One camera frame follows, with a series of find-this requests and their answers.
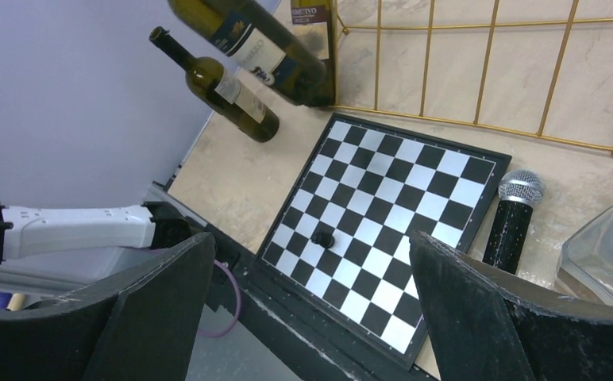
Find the gold wire rack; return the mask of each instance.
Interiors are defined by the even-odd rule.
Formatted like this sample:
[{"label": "gold wire rack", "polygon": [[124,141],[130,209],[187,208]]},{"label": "gold wire rack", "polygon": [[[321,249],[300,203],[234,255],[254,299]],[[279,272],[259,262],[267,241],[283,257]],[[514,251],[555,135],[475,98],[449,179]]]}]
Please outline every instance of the gold wire rack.
[{"label": "gold wire rack", "polygon": [[[359,106],[351,106],[340,103],[339,98],[339,86],[336,87],[335,90],[335,105],[334,107],[343,109],[343,110],[354,110],[354,111],[364,111],[374,114],[382,114],[382,115],[391,115],[396,117],[408,117],[413,119],[419,119],[423,121],[435,121],[435,122],[443,122],[450,123],[454,125],[463,125],[468,127],[477,127],[480,129],[489,129],[493,131],[503,132],[503,133],[511,133],[523,137],[531,137],[540,140],[546,140],[559,144],[569,144],[573,146],[583,147],[583,148],[593,148],[596,150],[610,152],[613,155],[613,146],[609,145],[601,145],[601,144],[592,144],[585,141],[579,140],[570,140],[564,139],[560,137],[552,137],[545,134],[545,127],[547,122],[547,116],[549,112],[550,105],[552,103],[552,97],[554,95],[555,86],[557,85],[557,78],[559,77],[559,72],[561,70],[561,62],[564,59],[564,54],[566,51],[566,46],[569,42],[569,36],[571,33],[571,29],[575,24],[596,24],[596,23],[613,23],[613,17],[606,18],[585,18],[585,19],[576,19],[576,11],[578,7],[579,0],[573,0],[571,5],[571,10],[569,12],[569,16],[566,20],[553,20],[553,21],[521,21],[521,22],[504,22],[504,23],[496,23],[496,16],[498,14],[498,8],[500,0],[494,0],[493,11],[491,22],[487,24],[466,24],[466,25],[434,25],[434,11],[435,11],[435,2],[436,0],[430,0],[430,10],[428,17],[428,25],[405,25],[405,26],[390,26],[390,25],[382,25],[381,22],[381,14],[382,14],[382,4],[383,0],[377,0],[377,11],[376,11],[376,25],[347,25],[341,18],[341,15],[338,13],[338,0],[333,0],[333,17],[335,17],[341,26],[341,31],[339,32],[339,28],[335,26],[335,33],[339,37],[343,35],[348,35],[352,30],[356,29],[372,29],[376,30],[376,66],[375,66],[375,87],[374,87],[374,107],[359,107]],[[520,131],[517,129],[510,129],[506,127],[496,126],[496,125],[487,125],[480,123],[480,110],[482,106],[482,98],[484,96],[484,85],[487,79],[487,70],[489,65],[489,56],[492,51],[492,44],[494,39],[495,30],[499,28],[514,28],[514,27],[529,27],[529,26],[545,26],[545,25],[565,25],[564,36],[561,40],[561,45],[559,48],[559,54],[557,56],[557,62],[554,65],[554,70],[552,74],[552,80],[549,84],[549,90],[547,93],[547,98],[545,101],[545,106],[542,111],[542,117],[540,121],[540,125],[538,126],[538,130],[535,133],[530,133],[526,131]],[[431,117],[426,115],[425,113],[425,104],[426,104],[426,88],[428,81],[428,66],[430,62],[430,40],[433,35],[434,30],[439,29],[488,29],[488,42],[486,47],[486,52],[484,54],[484,67],[482,69],[482,76],[480,80],[480,91],[477,98],[475,117],[472,121],[462,121],[462,120],[453,120],[453,119],[445,119],[442,117]],[[422,84],[422,97],[421,97],[421,105],[419,108],[418,114],[403,114],[390,110],[381,110],[379,108],[379,72],[380,72],[380,48],[381,48],[381,32],[384,30],[393,31],[393,30],[411,30],[411,31],[426,31],[426,58],[424,62],[423,68],[423,84]],[[334,44],[334,70],[335,77],[339,78],[339,52],[338,52],[338,43]]]}]

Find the chessboard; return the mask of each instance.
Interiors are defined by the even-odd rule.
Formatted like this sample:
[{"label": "chessboard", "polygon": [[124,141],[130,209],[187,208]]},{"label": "chessboard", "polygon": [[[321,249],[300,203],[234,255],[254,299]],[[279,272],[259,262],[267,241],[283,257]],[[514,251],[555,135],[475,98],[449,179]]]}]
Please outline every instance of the chessboard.
[{"label": "chessboard", "polygon": [[[410,231],[467,252],[511,157],[334,114],[257,263],[409,368],[426,339]],[[324,248],[312,237],[333,238]]]}]

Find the beige marble surface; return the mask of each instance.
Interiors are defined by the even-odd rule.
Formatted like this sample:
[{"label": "beige marble surface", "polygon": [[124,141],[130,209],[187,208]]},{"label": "beige marble surface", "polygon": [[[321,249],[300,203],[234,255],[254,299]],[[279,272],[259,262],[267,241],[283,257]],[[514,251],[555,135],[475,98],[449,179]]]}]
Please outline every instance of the beige marble surface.
[{"label": "beige marble surface", "polygon": [[[347,23],[374,25],[375,0],[342,0]],[[488,22],[493,0],[438,0],[435,24]],[[565,18],[569,0],[509,0],[499,21]],[[429,0],[385,0],[384,23],[426,23]],[[276,12],[287,25],[289,3]],[[613,17],[613,0],[583,0],[578,17]],[[497,32],[481,122],[535,131],[561,43],[561,26]],[[613,144],[613,24],[577,25],[566,50],[546,131],[557,137]],[[384,33],[381,38],[380,108],[416,114],[426,48],[425,32]],[[472,120],[487,43],[486,29],[436,31],[431,45],[426,114]],[[340,40],[341,102],[372,106],[376,37],[353,32]],[[170,193],[207,221],[256,252],[301,171],[331,111],[287,104],[251,75],[241,80],[281,119],[276,137],[258,144],[214,115],[179,172]],[[534,218],[518,276],[551,288],[561,244],[613,204],[613,158],[539,140],[455,125],[357,114],[403,129],[512,155],[511,169],[536,171],[547,184]],[[469,253],[481,259],[495,202]],[[439,376],[428,342],[417,364]]]}]

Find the green glass bottle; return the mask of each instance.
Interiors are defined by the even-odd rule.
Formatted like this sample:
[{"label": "green glass bottle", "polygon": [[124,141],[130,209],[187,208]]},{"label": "green glass bottle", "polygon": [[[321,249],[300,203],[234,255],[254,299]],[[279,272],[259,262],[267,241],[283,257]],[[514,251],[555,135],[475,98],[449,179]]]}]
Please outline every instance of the green glass bottle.
[{"label": "green glass bottle", "polygon": [[185,82],[194,95],[251,139],[263,143],[276,135],[276,114],[217,60],[194,57],[161,26],[150,33],[150,41],[185,70]]},{"label": "green glass bottle", "polygon": [[289,102],[307,104],[325,65],[253,0],[168,0],[185,25]]},{"label": "green glass bottle", "polygon": [[337,78],[334,72],[333,0],[291,0],[293,33],[326,65],[326,80],[306,104],[312,107],[334,105]]}]

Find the microphone grille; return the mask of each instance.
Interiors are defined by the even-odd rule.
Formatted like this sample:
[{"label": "microphone grille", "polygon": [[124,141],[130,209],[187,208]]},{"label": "microphone grille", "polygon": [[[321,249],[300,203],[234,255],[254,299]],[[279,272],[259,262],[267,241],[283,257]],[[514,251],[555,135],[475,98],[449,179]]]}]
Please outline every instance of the microphone grille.
[{"label": "microphone grille", "polygon": [[526,169],[509,171],[500,180],[498,195],[501,200],[516,201],[536,206],[545,193],[545,184],[540,177]]}]

